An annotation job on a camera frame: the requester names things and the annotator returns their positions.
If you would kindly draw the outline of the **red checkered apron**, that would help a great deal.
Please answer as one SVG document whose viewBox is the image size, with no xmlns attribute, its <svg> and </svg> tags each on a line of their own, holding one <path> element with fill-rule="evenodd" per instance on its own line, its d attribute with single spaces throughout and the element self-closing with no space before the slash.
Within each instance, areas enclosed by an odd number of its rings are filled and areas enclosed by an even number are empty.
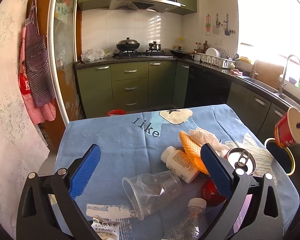
<svg viewBox="0 0 300 240">
<path fill-rule="evenodd" d="M 26 40 L 26 28 L 23 27 L 21 33 L 21 42 L 19 46 L 19 70 L 18 70 L 18 84 L 21 92 L 21 96 L 25 103 L 28 115 L 34 125 L 44 123 L 45 121 L 53 121 L 56 117 L 55 104 L 50 101 L 40 107 L 36 107 L 33 99 L 29 80 L 26 75 L 25 66 L 25 40 Z"/>
</svg>

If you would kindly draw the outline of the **red cola can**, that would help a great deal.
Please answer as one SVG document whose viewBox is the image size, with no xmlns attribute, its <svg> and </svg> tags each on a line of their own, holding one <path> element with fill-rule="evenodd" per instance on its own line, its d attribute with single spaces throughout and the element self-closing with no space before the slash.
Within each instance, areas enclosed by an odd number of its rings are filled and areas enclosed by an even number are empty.
<svg viewBox="0 0 300 240">
<path fill-rule="evenodd" d="M 247 175 L 251 175 L 256 171 L 256 161 L 253 155 L 243 148 L 237 147 L 229 150 L 224 158 L 228 160 L 233 168 L 245 170 Z M 206 200 L 207 205 L 211 206 L 217 206 L 226 200 L 226 197 L 218 192 L 211 178 L 204 183 L 201 195 Z"/>
</svg>

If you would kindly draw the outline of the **yellow rimmed trash bin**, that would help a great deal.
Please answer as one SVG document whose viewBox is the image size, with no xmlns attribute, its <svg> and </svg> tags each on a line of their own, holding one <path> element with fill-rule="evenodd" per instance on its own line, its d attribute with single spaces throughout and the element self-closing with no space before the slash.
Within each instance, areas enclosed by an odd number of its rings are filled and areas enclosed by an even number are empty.
<svg viewBox="0 0 300 240">
<path fill-rule="evenodd" d="M 290 149 L 279 147 L 274 138 L 266 139 L 264 146 L 284 169 L 287 176 L 291 176 L 295 171 L 295 159 Z"/>
</svg>

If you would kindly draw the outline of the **black wok with lid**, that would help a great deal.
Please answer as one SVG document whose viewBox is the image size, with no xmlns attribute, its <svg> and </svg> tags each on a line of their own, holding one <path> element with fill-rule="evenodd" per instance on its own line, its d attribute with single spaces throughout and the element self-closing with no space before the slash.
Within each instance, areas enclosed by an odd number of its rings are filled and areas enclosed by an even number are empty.
<svg viewBox="0 0 300 240">
<path fill-rule="evenodd" d="M 139 48 L 140 43 L 137 40 L 127 37 L 125 40 L 121 40 L 116 45 L 119 51 L 135 51 Z"/>
</svg>

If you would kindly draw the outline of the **gas stove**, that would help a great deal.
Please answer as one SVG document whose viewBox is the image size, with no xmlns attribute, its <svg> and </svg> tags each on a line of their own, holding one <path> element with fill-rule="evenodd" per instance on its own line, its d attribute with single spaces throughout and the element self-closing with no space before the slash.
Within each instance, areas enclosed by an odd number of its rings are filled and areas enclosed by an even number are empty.
<svg viewBox="0 0 300 240">
<path fill-rule="evenodd" d="M 172 59 L 172 55 L 166 55 L 163 50 L 146 50 L 146 51 L 137 51 L 137 50 L 126 50 L 119 51 L 117 54 L 114 54 L 116 59 L 126 59 L 126 58 L 159 58 L 159 59 Z"/>
</svg>

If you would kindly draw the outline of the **clear plastic water bottle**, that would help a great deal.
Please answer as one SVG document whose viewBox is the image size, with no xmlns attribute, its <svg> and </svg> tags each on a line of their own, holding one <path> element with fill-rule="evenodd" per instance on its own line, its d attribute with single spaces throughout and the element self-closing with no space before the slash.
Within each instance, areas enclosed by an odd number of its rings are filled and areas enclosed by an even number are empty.
<svg viewBox="0 0 300 240">
<path fill-rule="evenodd" d="M 209 227 L 205 209 L 206 200 L 192 198 L 183 218 L 161 239 L 199 239 Z"/>
</svg>

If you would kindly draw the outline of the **steel range hood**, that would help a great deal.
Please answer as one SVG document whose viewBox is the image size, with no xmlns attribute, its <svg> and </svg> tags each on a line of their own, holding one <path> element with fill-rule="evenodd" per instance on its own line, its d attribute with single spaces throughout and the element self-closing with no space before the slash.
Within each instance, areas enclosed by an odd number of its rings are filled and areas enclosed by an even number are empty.
<svg viewBox="0 0 300 240">
<path fill-rule="evenodd" d="M 131 9 L 137 11 L 154 11 L 165 13 L 174 9 L 186 8 L 176 0 L 111 0 L 110 10 Z"/>
</svg>

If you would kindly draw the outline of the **white pill bottle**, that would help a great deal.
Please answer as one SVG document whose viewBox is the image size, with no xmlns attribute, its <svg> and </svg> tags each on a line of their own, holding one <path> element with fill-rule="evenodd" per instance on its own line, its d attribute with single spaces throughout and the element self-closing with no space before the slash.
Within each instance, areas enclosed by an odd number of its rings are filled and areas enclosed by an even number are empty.
<svg viewBox="0 0 300 240">
<path fill-rule="evenodd" d="M 199 174 L 199 170 L 191 163 L 186 153 L 173 146 L 168 146 L 162 152 L 161 161 L 187 184 L 191 183 Z"/>
</svg>

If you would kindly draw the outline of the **white plastic bag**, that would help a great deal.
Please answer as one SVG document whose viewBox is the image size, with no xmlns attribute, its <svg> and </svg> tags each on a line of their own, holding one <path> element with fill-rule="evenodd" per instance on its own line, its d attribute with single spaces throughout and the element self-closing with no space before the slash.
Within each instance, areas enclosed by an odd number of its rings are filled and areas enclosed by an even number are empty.
<svg viewBox="0 0 300 240">
<path fill-rule="evenodd" d="M 83 62 L 95 62 L 102 59 L 111 58 L 114 56 L 115 48 L 103 49 L 89 49 L 82 55 L 81 60 Z"/>
</svg>

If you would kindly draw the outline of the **purple cardboard box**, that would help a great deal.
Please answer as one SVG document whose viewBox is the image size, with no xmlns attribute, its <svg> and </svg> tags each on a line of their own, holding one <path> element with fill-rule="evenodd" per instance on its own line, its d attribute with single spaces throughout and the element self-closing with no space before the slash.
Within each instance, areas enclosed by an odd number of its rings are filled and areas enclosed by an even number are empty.
<svg viewBox="0 0 300 240">
<path fill-rule="evenodd" d="M 232 227 L 234 233 L 236 233 L 240 229 L 240 227 L 243 223 L 243 220 L 245 218 L 245 215 L 247 214 L 247 210 L 249 208 L 252 196 L 253 196 L 252 194 L 248 194 L 244 200 L 242 208 L 241 208 L 241 210 L 238 214 L 238 217 Z"/>
</svg>

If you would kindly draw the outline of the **red paper noodle cup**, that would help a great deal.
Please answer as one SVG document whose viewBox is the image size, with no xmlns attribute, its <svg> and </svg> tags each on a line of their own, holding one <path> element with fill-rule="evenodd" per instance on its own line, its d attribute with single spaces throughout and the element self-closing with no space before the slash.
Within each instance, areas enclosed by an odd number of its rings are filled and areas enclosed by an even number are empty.
<svg viewBox="0 0 300 240">
<path fill-rule="evenodd" d="M 295 107 L 290 107 L 274 127 L 274 138 L 281 147 L 289 147 L 300 144 L 300 112 Z"/>
</svg>

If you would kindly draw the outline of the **green lower cabinets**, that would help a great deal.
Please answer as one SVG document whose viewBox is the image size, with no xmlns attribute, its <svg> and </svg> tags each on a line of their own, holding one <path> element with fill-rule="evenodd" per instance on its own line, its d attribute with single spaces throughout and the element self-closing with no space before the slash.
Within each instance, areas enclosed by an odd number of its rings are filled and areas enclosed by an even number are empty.
<svg viewBox="0 0 300 240">
<path fill-rule="evenodd" d="M 260 139 L 273 136 L 290 106 L 228 69 L 180 59 L 112 59 L 78 63 L 76 75 L 85 116 L 122 109 L 136 113 L 227 104 Z"/>
</svg>

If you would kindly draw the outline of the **pink cloth on counter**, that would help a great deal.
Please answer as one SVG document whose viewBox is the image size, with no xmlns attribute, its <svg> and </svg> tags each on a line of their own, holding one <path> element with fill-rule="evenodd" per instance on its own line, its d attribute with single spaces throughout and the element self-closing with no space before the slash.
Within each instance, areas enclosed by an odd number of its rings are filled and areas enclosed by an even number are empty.
<svg viewBox="0 0 300 240">
<path fill-rule="evenodd" d="M 243 73 L 240 72 L 238 69 L 234 68 L 234 69 L 231 69 L 230 72 L 234 75 L 237 75 L 237 76 L 242 76 Z"/>
</svg>

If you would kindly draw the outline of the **glass sliding door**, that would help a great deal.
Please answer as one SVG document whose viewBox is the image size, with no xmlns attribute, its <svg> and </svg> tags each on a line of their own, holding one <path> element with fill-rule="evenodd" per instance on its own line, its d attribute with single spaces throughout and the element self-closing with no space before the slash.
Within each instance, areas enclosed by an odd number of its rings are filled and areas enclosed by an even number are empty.
<svg viewBox="0 0 300 240">
<path fill-rule="evenodd" d="M 56 101 L 65 126 L 83 117 L 76 83 L 77 0 L 50 0 L 47 49 Z"/>
</svg>

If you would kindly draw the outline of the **white tissue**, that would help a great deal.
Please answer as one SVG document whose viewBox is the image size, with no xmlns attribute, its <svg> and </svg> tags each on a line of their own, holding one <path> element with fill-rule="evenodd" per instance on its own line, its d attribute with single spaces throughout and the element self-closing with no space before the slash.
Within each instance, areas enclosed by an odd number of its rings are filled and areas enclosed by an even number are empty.
<svg viewBox="0 0 300 240">
<path fill-rule="evenodd" d="M 220 157 L 224 157 L 229 151 L 229 147 L 221 143 L 213 133 L 200 127 L 190 130 L 190 138 L 199 146 L 210 144 Z"/>
</svg>

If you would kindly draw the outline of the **clear plastic cup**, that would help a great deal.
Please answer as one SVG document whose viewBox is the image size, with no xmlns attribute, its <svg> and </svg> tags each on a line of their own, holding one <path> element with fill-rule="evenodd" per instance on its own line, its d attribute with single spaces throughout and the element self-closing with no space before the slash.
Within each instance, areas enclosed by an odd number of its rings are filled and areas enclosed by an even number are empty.
<svg viewBox="0 0 300 240">
<path fill-rule="evenodd" d="M 181 180 L 172 171 L 124 177 L 122 186 L 140 221 L 168 206 L 183 190 Z"/>
</svg>

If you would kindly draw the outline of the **black frying pan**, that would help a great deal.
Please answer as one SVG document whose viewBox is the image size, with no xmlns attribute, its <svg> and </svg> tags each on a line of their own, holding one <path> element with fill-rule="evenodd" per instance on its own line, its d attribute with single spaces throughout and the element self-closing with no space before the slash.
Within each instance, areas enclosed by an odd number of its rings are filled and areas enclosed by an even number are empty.
<svg viewBox="0 0 300 240">
<path fill-rule="evenodd" d="M 180 49 L 170 49 L 170 53 L 174 56 L 174 57 L 177 57 L 177 58 L 185 58 L 186 56 L 189 56 L 190 54 L 189 53 L 186 53 Z"/>
</svg>

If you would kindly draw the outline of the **purple checkered apron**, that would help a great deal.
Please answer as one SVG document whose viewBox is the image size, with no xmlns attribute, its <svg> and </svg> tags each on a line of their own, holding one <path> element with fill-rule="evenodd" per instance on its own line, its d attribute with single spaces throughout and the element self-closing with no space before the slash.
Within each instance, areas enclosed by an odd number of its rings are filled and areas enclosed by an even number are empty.
<svg viewBox="0 0 300 240">
<path fill-rule="evenodd" d="M 35 106 L 41 107 L 55 98 L 50 75 L 49 57 L 45 37 L 39 33 L 37 0 L 32 0 L 25 21 L 25 66 Z"/>
</svg>

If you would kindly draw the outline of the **orange ridged scrubber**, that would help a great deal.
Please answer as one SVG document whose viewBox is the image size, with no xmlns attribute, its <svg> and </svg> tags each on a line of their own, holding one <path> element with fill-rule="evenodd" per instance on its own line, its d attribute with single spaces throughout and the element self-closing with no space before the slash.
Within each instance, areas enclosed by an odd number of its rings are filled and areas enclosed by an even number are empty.
<svg viewBox="0 0 300 240">
<path fill-rule="evenodd" d="M 209 175 L 209 172 L 201 159 L 201 147 L 197 145 L 184 131 L 179 132 L 179 139 L 181 141 L 184 152 L 186 153 L 187 157 L 194 165 L 194 167 L 203 174 Z"/>
</svg>

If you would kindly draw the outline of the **wooden cutting board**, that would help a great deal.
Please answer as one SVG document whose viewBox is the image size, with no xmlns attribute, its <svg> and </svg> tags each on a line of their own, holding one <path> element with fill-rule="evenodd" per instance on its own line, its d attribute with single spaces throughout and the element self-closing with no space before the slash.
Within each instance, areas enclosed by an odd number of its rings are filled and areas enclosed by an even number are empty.
<svg viewBox="0 0 300 240">
<path fill-rule="evenodd" d="M 283 66 L 257 60 L 255 62 L 255 79 L 279 89 L 279 76 L 283 74 Z"/>
</svg>

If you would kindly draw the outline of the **white dish rack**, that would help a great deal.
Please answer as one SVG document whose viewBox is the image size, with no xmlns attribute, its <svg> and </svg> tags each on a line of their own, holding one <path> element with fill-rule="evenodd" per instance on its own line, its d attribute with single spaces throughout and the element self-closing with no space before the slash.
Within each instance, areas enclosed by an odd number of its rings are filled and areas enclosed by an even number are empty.
<svg viewBox="0 0 300 240">
<path fill-rule="evenodd" d="M 219 68 L 230 69 L 232 64 L 235 65 L 234 61 L 221 57 L 220 52 L 215 48 L 208 48 L 206 53 L 198 53 L 198 55 L 203 63 L 208 63 Z"/>
</svg>

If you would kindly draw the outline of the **blue patterned tablecloth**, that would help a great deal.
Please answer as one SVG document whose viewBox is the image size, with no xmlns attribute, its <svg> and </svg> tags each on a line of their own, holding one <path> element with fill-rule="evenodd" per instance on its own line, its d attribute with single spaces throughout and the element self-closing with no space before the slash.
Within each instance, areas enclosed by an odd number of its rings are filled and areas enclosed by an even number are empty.
<svg viewBox="0 0 300 240">
<path fill-rule="evenodd" d="M 195 107 L 181 124 L 172 124 L 159 112 L 143 112 L 71 122 L 65 130 L 56 168 L 68 167 L 92 144 L 101 160 L 82 195 L 75 201 L 87 220 L 97 215 L 119 222 L 121 239 L 161 239 L 178 223 L 190 199 L 199 197 L 207 177 L 200 174 L 164 209 L 139 220 L 122 186 L 122 178 L 166 171 L 161 161 L 168 147 L 181 148 L 179 133 L 197 128 L 213 133 L 228 147 L 241 147 L 269 158 L 264 145 L 227 105 Z"/>
</svg>

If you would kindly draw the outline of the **snack wrapper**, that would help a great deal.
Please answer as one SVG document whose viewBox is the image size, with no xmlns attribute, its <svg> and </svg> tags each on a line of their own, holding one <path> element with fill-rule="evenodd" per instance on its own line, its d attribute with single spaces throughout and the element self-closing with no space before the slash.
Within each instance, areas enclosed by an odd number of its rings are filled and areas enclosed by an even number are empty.
<svg viewBox="0 0 300 240">
<path fill-rule="evenodd" d="M 117 222 L 94 216 L 91 227 L 101 239 L 119 240 L 120 224 Z"/>
</svg>

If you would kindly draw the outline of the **steel kitchen sink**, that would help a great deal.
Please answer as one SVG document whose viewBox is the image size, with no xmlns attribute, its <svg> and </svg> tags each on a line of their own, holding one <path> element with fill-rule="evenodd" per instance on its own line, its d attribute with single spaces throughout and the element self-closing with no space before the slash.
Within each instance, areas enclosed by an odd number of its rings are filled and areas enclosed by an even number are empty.
<svg viewBox="0 0 300 240">
<path fill-rule="evenodd" d="M 280 98 L 281 100 L 283 100 L 284 102 L 289 104 L 290 106 L 297 108 L 300 112 L 300 104 L 298 104 L 296 101 L 294 101 L 290 97 L 286 96 L 285 94 L 280 93 L 277 89 L 271 87 L 270 85 L 265 84 L 262 81 L 253 79 L 252 77 L 249 77 L 249 76 L 243 76 L 242 79 L 245 81 L 248 81 L 249 83 L 253 83 L 253 84 L 257 85 L 258 87 L 263 88 L 263 89 L 267 90 L 268 92 L 271 92 L 273 95 L 277 96 L 278 98 Z"/>
</svg>

